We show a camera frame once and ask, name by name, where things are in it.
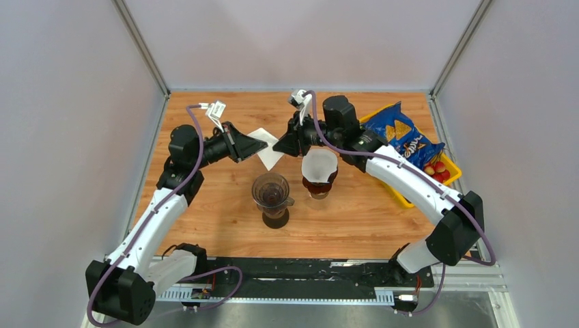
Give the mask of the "amber coffee dripper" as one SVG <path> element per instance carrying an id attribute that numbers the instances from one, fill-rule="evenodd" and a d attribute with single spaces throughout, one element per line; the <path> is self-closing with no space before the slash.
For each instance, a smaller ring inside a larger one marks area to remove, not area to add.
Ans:
<path id="1" fill-rule="evenodd" d="M 333 187 L 339 170 L 307 170 L 302 172 L 302 185 L 309 192 L 328 191 Z"/>

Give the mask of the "grey smoky coffee dripper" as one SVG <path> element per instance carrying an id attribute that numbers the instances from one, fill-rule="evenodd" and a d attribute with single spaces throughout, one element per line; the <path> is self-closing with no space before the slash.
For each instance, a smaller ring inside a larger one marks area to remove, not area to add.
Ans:
<path id="1" fill-rule="evenodd" d="M 282 175 L 268 172 L 258 176 L 251 188 L 257 208 L 268 219 L 281 219 L 295 201 L 290 196 L 289 182 Z"/>

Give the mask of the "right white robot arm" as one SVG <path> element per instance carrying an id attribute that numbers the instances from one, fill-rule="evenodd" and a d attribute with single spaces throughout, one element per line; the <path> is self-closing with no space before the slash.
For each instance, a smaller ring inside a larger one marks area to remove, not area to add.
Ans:
<path id="1" fill-rule="evenodd" d="M 481 196 L 474 191 L 462 194 L 421 171 L 385 138 L 362 127 L 346 96 L 323 102 L 323 120 L 317 118 L 314 91 L 296 90 L 288 102 L 296 112 L 275 151 L 298 157 L 313 146 L 327 146 L 349 165 L 392 186 L 434 225 L 429 236 L 393 256 L 396 262 L 389 269 L 396 284 L 409 284 L 417 271 L 433 264 L 455 266 L 479 239 L 486 239 Z"/>

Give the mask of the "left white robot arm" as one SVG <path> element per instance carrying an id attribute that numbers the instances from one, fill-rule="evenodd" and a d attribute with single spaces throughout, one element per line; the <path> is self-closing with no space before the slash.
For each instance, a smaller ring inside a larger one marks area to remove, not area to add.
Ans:
<path id="1" fill-rule="evenodd" d="M 211 137 L 203 137 L 197 125 L 183 124 L 172 130 L 169 156 L 145 212 L 105 260 L 94 260 L 86 269 L 91 324 L 105 327 L 93 316 L 98 312 L 140 325 L 158 295 L 185 277 L 199 283 L 208 276 L 206 251 L 196 245 L 182 244 L 160 262 L 152 260 L 170 227 L 198 194 L 204 181 L 201 168 L 225 158 L 239 163 L 267 147 L 265 141 L 241 133 L 231 122 L 214 128 Z"/>

